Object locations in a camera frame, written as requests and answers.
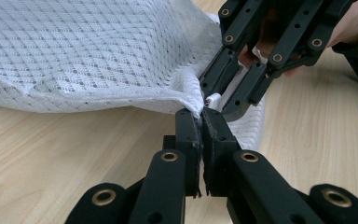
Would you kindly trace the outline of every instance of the metal ring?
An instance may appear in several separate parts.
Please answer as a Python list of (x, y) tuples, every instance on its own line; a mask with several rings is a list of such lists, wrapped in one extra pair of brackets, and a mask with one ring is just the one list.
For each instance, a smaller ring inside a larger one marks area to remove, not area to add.
[(234, 41), (234, 36), (228, 35), (228, 36), (226, 36), (225, 40), (226, 40), (226, 42), (230, 43), (230, 42)]
[(228, 9), (225, 8), (225, 9), (222, 10), (222, 15), (223, 15), (223, 16), (228, 15), (228, 13), (229, 13), (229, 10), (228, 10)]
[(253, 153), (250, 153), (250, 152), (242, 153), (241, 158), (242, 158), (244, 161), (249, 161), (249, 162), (256, 162), (256, 161), (258, 161), (258, 156), (256, 156), (256, 155), (253, 154)]
[[(99, 197), (102, 194), (109, 194), (109, 196), (105, 199), (100, 199)], [(104, 206), (110, 204), (116, 198), (116, 192), (112, 189), (100, 189), (92, 196), (92, 202), (97, 206)]]
[(323, 41), (321, 39), (313, 39), (312, 46), (318, 48), (322, 45)]
[(161, 155), (161, 159), (164, 161), (176, 161), (178, 159), (178, 155), (173, 152), (166, 152)]
[(338, 207), (351, 207), (352, 205), (350, 198), (336, 190), (324, 189), (322, 194), (328, 202)]
[(274, 60), (275, 62), (280, 62), (282, 60), (282, 55), (281, 54), (275, 54), (274, 57), (272, 57), (272, 60)]

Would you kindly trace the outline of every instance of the wood grain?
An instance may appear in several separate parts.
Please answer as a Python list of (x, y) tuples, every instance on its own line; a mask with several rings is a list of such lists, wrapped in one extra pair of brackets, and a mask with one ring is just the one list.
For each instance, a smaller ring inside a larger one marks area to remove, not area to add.
[[(217, 12), (224, 1), (195, 1)], [(63, 223), (90, 187), (142, 178), (174, 117), (124, 107), (36, 114), (0, 107), (0, 223)], [(358, 83), (327, 51), (267, 95), (260, 152), (295, 188), (331, 183), (358, 197)], [(230, 223), (226, 201), (186, 200), (186, 223)]]

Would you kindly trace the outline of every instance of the white mesh fabric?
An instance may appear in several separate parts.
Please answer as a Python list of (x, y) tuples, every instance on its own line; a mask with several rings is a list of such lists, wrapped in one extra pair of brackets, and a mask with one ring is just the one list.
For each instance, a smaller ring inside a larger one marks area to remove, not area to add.
[[(220, 47), (218, 25), (190, 0), (0, 0), (0, 106), (198, 117), (198, 78)], [(258, 148), (263, 118), (264, 102), (229, 123), (242, 148)]]

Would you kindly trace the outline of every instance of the light wood surface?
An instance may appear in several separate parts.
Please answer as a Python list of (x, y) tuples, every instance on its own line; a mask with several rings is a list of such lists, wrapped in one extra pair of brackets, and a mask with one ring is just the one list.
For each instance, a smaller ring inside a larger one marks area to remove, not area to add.
[[(224, 1), (197, 0), (215, 13)], [(294, 188), (341, 186), (358, 197), (358, 83), (330, 50), (267, 93), (260, 152)], [(63, 223), (90, 187), (142, 178), (173, 115), (125, 107), (36, 114), (0, 107), (0, 223)], [(186, 200), (186, 223), (230, 223), (223, 198)]]

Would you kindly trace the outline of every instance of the human hand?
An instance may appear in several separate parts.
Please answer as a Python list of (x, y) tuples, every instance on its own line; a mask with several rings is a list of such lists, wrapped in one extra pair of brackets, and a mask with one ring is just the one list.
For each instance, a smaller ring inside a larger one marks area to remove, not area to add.
[[(272, 52), (281, 35), (279, 30), (276, 29), (279, 13), (278, 10), (272, 9), (262, 23), (261, 36), (255, 47), (260, 51), (261, 56), (265, 58)], [(332, 47), (340, 42), (353, 45), (358, 44), (358, 1), (352, 4), (348, 12), (337, 24), (327, 47)], [(248, 68), (253, 61), (259, 61), (259, 59), (252, 53), (252, 50), (248, 49), (247, 46), (242, 50), (239, 60)], [(302, 66), (287, 71), (284, 74), (287, 77), (290, 77), (298, 74), (301, 69)]]

